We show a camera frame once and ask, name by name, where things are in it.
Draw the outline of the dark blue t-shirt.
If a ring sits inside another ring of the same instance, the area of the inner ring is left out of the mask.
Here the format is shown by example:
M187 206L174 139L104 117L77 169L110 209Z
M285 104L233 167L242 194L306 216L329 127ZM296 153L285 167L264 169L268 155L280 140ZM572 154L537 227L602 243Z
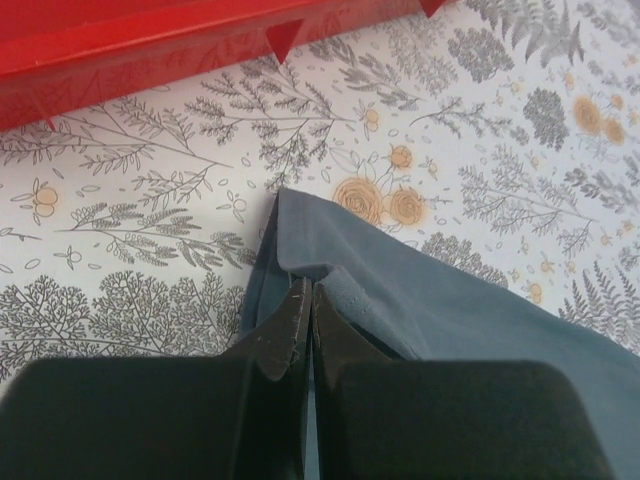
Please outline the dark blue t-shirt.
M624 347L422 254L336 203L283 189L249 278L241 332L273 314L298 277L321 284L349 322L403 358L559 368L615 475L638 477L639 359Z

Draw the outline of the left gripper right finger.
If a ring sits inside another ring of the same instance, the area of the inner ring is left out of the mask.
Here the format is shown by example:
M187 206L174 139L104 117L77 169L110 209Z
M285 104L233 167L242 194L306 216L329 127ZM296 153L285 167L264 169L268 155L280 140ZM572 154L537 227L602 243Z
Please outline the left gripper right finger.
M391 359L312 306L324 479L610 479L570 381L531 361Z

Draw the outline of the floral table mat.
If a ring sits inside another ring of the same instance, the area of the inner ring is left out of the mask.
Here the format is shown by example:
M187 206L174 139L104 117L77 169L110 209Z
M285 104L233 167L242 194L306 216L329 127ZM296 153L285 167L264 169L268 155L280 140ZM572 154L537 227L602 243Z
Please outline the floral table mat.
M235 339L276 192L639 348L639 10L460 1L1 136L1 376Z

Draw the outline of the red plastic bin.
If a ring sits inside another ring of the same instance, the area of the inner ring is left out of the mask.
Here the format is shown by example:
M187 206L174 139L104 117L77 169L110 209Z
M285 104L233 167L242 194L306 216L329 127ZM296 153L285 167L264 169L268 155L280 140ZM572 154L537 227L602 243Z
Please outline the red plastic bin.
M424 12L440 1L4 1L1 127Z

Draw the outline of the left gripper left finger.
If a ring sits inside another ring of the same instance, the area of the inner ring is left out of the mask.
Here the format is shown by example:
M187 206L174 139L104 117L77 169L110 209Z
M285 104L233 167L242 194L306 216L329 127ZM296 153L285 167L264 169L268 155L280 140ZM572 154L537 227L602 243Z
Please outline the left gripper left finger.
M5 479L300 479L312 285L213 357L49 358L1 403Z

